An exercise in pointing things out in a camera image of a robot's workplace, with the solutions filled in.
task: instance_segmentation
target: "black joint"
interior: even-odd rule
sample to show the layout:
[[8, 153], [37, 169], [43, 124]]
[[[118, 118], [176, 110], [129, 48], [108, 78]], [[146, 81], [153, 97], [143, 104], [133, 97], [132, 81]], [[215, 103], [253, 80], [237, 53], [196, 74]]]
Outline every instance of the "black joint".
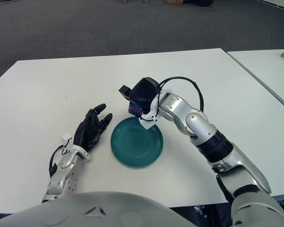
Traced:
[[217, 162], [231, 153], [233, 144], [217, 130], [217, 132], [208, 141], [196, 147], [209, 162]]
[[239, 195], [241, 195], [241, 194], [243, 194], [243, 193], [247, 193], [247, 192], [259, 192], [259, 191], [260, 191], [260, 190], [259, 190], [259, 188], [258, 188], [256, 185], [254, 185], [254, 184], [248, 184], [248, 185], [245, 185], [245, 186], [243, 186], [243, 187], [237, 189], [237, 190], [233, 193], [233, 195], [234, 195], [234, 197], [237, 197], [237, 196], [239, 196]]

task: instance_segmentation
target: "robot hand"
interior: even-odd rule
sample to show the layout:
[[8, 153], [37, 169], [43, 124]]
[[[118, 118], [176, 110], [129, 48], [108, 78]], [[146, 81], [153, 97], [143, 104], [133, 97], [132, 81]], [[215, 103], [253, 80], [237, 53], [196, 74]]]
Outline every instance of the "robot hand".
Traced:
[[101, 104], [88, 111], [84, 121], [80, 123], [76, 130], [73, 144], [88, 150], [99, 140], [101, 134], [113, 118], [113, 115], [109, 113], [103, 120], [99, 121], [98, 114], [105, 108], [106, 105]]
[[[98, 114], [105, 108], [106, 105], [101, 104], [90, 109], [84, 121], [77, 128], [74, 139], [69, 134], [61, 136], [62, 145], [56, 149], [50, 160], [49, 173], [51, 179], [43, 202], [76, 191], [78, 177], [84, 161], [89, 160], [90, 149], [96, 144], [112, 120], [113, 115], [109, 113], [103, 120], [99, 121]], [[56, 152], [61, 149], [61, 159], [58, 164], [53, 165], [53, 158]]]

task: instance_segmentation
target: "white table surface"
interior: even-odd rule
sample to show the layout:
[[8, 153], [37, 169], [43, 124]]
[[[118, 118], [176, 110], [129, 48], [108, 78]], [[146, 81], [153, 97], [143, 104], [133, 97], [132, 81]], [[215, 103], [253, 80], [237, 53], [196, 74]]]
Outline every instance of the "white table surface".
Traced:
[[[221, 49], [18, 61], [0, 78], [0, 212], [41, 202], [50, 156], [89, 108], [106, 103], [113, 120], [85, 164], [77, 192], [131, 192], [168, 207], [225, 202], [206, 159], [173, 123], [161, 119], [164, 148], [152, 165], [129, 168], [110, 148], [114, 127], [131, 117], [118, 92], [142, 77], [189, 77], [204, 95], [210, 122], [234, 141], [284, 194], [284, 106]], [[193, 86], [166, 87], [199, 106]]]
[[228, 52], [284, 105], [284, 50]]

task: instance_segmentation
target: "blue package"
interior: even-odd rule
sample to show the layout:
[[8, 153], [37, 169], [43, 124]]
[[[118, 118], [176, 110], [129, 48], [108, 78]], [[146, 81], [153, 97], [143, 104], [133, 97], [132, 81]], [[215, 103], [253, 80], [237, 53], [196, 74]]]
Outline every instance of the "blue package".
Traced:
[[141, 117], [143, 110], [136, 104], [129, 102], [128, 112], [136, 117]]

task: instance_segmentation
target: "small box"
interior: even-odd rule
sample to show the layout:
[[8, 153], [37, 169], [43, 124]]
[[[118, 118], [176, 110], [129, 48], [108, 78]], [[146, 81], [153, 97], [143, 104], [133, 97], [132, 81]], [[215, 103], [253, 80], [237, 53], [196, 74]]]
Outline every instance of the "small box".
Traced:
[[129, 102], [128, 112], [136, 117], [141, 117], [143, 110], [136, 104]]
[[175, 3], [183, 3], [183, 0], [167, 0], [167, 2], [170, 4], [175, 4]]

